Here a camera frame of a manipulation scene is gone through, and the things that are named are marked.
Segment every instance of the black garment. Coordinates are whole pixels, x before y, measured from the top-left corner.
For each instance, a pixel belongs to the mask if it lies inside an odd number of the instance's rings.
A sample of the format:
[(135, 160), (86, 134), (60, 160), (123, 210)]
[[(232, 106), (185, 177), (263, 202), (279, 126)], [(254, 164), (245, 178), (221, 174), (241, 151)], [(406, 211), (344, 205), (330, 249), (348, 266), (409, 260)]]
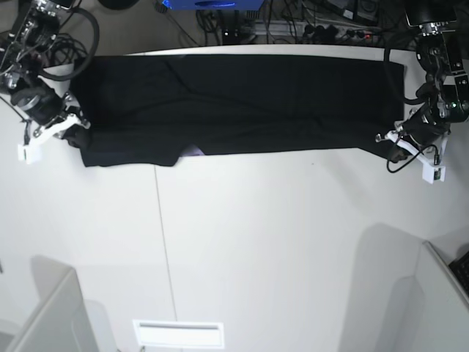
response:
[[(392, 64), (403, 89), (404, 69)], [(189, 146), (206, 155), (361, 148), (404, 107), (382, 62), (288, 55), (96, 57), (72, 81), (92, 143), (86, 166), (173, 166)]]

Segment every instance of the air vent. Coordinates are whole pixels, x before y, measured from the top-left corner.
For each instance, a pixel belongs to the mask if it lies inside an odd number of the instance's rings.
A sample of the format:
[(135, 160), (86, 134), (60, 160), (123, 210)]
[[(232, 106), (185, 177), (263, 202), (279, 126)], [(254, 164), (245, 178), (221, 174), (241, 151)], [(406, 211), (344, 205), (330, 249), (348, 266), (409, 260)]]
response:
[(224, 349), (222, 323), (180, 323), (134, 320), (140, 346)]

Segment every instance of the power strip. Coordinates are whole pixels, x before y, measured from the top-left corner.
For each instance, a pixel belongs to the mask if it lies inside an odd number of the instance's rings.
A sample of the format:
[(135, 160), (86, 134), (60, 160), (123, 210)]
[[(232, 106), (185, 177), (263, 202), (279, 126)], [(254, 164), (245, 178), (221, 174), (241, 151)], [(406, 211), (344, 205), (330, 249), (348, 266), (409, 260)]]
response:
[[(303, 33), (305, 32), (306, 26), (308, 26), (308, 22), (304, 21), (296, 21), (295, 22), (295, 27), (296, 27), (296, 32), (298, 37), (302, 37)], [(376, 28), (373, 28), (373, 31), (370, 29), (367, 29), (366, 27), (357, 27), (357, 26), (347, 26), (347, 25), (341, 25), (341, 24), (335, 24), (335, 23), (328, 23), (326, 21), (316, 21), (316, 26), (323, 26), (325, 29), (327, 29), (329, 26), (334, 26), (337, 28), (339, 31), (336, 35), (336, 38), (341, 40), (350, 40), (353, 42), (359, 42), (365, 39), (365, 36), (371, 36), (373, 38), (373, 33), (376, 31)], [(354, 37), (348, 37), (347, 36), (347, 31), (354, 31), (354, 33), (359, 33), (359, 36), (356, 35)], [(264, 21), (255, 21), (254, 22), (254, 27), (252, 29), (253, 34), (255, 35), (267, 35), (267, 30), (265, 28), (265, 22)], [(269, 32), (274, 36), (274, 37), (291, 37), (292, 33), (295, 32), (293, 28), (292, 22), (287, 22), (287, 21), (271, 21), (269, 25)]]

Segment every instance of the blue device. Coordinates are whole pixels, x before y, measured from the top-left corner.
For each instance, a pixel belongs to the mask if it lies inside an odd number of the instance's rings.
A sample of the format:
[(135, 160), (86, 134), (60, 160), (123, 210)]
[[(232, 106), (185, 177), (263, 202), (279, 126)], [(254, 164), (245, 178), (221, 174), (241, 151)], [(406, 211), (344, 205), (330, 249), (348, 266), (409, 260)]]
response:
[(258, 10), (263, 0), (164, 0), (172, 10)]

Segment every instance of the white table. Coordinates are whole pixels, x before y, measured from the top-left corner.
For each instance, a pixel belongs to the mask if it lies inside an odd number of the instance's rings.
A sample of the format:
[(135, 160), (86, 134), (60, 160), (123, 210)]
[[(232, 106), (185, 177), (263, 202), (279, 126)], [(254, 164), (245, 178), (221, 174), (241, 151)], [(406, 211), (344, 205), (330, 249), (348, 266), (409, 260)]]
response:
[[(383, 58), (321, 45), (149, 54)], [(391, 55), (406, 66), (408, 97), (424, 81), (414, 55)], [(25, 166), (15, 160), (22, 126), (1, 103), (0, 113), (0, 319), (21, 323), (34, 306), (29, 261), (42, 254), (76, 267), (122, 352), (137, 351), (133, 318), (224, 322), (229, 352), (374, 351), (421, 241), (448, 260), (469, 242), (466, 125), (454, 126), (446, 182), (431, 186), (420, 165), (390, 175), (360, 150), (85, 169), (77, 150), (52, 141), (43, 162)]]

